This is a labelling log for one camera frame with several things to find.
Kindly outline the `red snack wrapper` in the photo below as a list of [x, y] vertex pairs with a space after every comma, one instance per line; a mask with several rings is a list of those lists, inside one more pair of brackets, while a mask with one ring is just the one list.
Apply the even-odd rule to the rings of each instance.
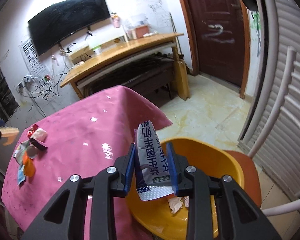
[[30, 139], [31, 136], [36, 132], [36, 130], [38, 129], [38, 125], [34, 124], [33, 126], [31, 126], [29, 128], [29, 130], [27, 131], [27, 137]]

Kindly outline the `cream brush with orange base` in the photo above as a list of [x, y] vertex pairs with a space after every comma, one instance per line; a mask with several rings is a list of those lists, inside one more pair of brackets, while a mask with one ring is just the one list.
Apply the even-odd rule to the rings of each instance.
[[19, 133], [19, 129], [15, 127], [0, 127], [0, 132], [2, 134], [0, 141], [5, 139], [5, 141], [2, 141], [2, 144], [3, 146], [8, 146], [14, 142]]

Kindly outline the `grey printed sachet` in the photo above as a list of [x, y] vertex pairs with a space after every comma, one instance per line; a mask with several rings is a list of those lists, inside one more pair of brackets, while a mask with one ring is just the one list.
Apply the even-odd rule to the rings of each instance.
[[151, 121], [139, 124], [135, 134], [136, 190], [144, 202], [173, 193], [166, 155]]

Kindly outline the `white power strip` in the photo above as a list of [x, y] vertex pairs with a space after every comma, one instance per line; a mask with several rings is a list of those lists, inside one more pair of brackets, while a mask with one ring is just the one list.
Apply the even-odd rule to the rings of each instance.
[[23, 80], [16, 86], [16, 92], [21, 93], [23, 88], [25, 88], [28, 83], [33, 82], [33, 79], [34, 78], [32, 75], [26, 75], [25, 77], [23, 77]]

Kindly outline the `yellow plastic basin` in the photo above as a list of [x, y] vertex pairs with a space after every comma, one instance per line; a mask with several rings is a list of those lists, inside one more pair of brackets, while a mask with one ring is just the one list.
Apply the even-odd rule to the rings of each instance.
[[172, 214], [167, 197], [143, 201], [132, 182], [126, 202], [133, 217], [162, 239], [214, 239], [241, 228], [235, 191], [243, 191], [244, 173], [227, 152], [191, 138], [162, 141], [172, 193], [188, 196], [189, 207]]

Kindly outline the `dark brown door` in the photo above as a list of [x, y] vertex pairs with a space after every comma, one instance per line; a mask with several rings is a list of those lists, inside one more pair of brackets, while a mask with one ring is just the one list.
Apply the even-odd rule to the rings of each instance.
[[233, 85], [245, 98], [250, 64], [250, 27], [241, 0], [180, 0], [192, 59], [192, 75]]

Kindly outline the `light blue wrapper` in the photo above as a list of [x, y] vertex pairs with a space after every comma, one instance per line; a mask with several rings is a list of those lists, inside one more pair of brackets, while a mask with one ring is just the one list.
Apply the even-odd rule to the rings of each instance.
[[24, 174], [24, 165], [20, 165], [17, 171], [17, 185], [20, 186], [26, 180], [26, 175]]

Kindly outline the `white paper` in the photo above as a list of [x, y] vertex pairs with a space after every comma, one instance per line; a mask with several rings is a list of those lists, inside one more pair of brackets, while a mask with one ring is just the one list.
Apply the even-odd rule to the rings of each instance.
[[189, 208], [189, 197], [168, 197], [168, 204], [172, 214], [176, 214], [183, 207]]

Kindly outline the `orange chair seat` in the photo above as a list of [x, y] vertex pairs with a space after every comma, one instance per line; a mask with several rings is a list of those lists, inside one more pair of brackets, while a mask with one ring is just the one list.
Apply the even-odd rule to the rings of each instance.
[[250, 198], [256, 203], [258, 207], [262, 204], [262, 194], [260, 188], [260, 182], [258, 172], [253, 160], [247, 155], [237, 151], [226, 151], [228, 154], [234, 157], [241, 166], [244, 174], [244, 190], [250, 196]]

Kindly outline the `wooden desk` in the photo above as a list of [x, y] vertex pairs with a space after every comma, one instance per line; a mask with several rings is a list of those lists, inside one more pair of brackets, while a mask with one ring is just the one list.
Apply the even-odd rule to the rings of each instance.
[[179, 59], [177, 48], [177, 38], [183, 35], [183, 33], [157, 34], [125, 42], [71, 69], [60, 87], [63, 88], [70, 84], [78, 98], [82, 100], [84, 96], [81, 89], [93, 81], [162, 49], [171, 48], [175, 62], [174, 80], [177, 84], [177, 93], [180, 98], [186, 100], [190, 97], [189, 82], [185, 63]]

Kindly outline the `dark wall niche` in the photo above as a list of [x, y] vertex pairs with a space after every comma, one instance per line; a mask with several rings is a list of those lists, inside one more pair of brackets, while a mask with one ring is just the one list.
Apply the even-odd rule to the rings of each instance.
[[19, 104], [15, 100], [0, 68], [0, 118], [7, 122], [18, 107]]

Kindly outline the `dark brown round lid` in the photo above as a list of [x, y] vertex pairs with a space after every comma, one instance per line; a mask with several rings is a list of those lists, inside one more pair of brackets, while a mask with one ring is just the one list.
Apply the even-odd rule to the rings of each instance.
[[39, 151], [46, 151], [48, 149], [47, 145], [39, 140], [36, 140], [34, 138], [29, 139], [30, 144], [32, 144], [34, 147], [36, 147]]

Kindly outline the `white tissue ball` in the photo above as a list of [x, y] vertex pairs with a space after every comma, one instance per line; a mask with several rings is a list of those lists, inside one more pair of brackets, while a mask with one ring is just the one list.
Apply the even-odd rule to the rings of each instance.
[[31, 135], [31, 139], [35, 139], [37, 141], [45, 142], [46, 138], [48, 136], [47, 131], [45, 131], [42, 128], [38, 128], [34, 133]]

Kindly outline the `black wall television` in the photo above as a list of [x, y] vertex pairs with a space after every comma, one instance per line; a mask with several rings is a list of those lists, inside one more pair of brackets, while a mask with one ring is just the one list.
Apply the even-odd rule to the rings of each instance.
[[28, 21], [37, 55], [73, 33], [110, 18], [106, 0], [60, 0]]

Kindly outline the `green grey snack packet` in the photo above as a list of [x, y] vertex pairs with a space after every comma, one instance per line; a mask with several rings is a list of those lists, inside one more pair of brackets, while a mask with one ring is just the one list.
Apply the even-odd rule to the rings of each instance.
[[25, 154], [25, 151], [29, 145], [29, 140], [26, 140], [24, 142], [21, 142], [15, 149], [12, 157], [15, 159], [15, 161], [17, 161], [19, 165], [23, 164], [23, 155]]

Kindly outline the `pink star tablecloth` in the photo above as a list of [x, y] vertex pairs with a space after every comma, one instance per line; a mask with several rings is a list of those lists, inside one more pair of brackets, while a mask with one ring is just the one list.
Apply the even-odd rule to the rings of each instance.
[[[98, 92], [39, 121], [48, 133], [48, 149], [35, 158], [34, 176], [18, 186], [19, 165], [11, 159], [3, 185], [3, 202], [23, 232], [70, 176], [96, 176], [127, 155], [135, 129], [146, 121], [157, 130], [171, 124], [153, 103], [123, 86]], [[84, 237], [89, 237], [92, 199], [87, 201]]]

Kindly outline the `grey louvered shutter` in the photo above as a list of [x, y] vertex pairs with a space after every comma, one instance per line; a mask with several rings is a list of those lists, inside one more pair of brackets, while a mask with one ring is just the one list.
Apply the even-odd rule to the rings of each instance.
[[257, 0], [257, 7], [258, 83], [239, 146], [290, 199], [265, 214], [300, 213], [300, 7], [295, 0]]

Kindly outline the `white green jar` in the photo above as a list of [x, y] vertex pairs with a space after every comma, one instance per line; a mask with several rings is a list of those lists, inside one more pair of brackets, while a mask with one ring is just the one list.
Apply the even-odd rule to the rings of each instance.
[[102, 53], [101, 46], [97, 46], [97, 47], [93, 48], [93, 51], [96, 55], [100, 55]]

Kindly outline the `pink box on desk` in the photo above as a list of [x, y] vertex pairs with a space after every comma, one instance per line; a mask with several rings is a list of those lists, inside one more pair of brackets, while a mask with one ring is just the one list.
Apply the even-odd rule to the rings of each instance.
[[136, 40], [142, 38], [145, 34], [149, 33], [148, 25], [139, 25], [132, 29], [132, 39]]

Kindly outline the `eye chart poster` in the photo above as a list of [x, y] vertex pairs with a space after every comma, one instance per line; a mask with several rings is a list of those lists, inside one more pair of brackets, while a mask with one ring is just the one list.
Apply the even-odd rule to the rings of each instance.
[[39, 56], [37, 55], [35, 46], [31, 38], [25, 40], [20, 44], [19, 49], [21, 51], [22, 57], [26, 64], [26, 67], [33, 76], [34, 81], [38, 85], [44, 85], [47, 83], [51, 76], [47, 67], [40, 61]]

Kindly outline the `orange plastic cup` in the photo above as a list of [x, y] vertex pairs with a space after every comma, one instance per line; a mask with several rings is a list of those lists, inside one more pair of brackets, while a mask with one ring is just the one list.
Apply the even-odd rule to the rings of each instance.
[[28, 157], [27, 153], [23, 154], [22, 163], [24, 166], [24, 169], [23, 169], [24, 175], [27, 177], [33, 177], [36, 172], [36, 168], [35, 168], [33, 160]]

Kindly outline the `grey round lid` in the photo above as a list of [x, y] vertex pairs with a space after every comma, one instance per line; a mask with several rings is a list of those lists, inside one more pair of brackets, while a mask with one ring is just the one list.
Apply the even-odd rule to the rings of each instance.
[[39, 149], [36, 148], [34, 145], [29, 145], [26, 148], [26, 152], [27, 152], [27, 156], [30, 159], [35, 159], [38, 156], [38, 154], [39, 154]]

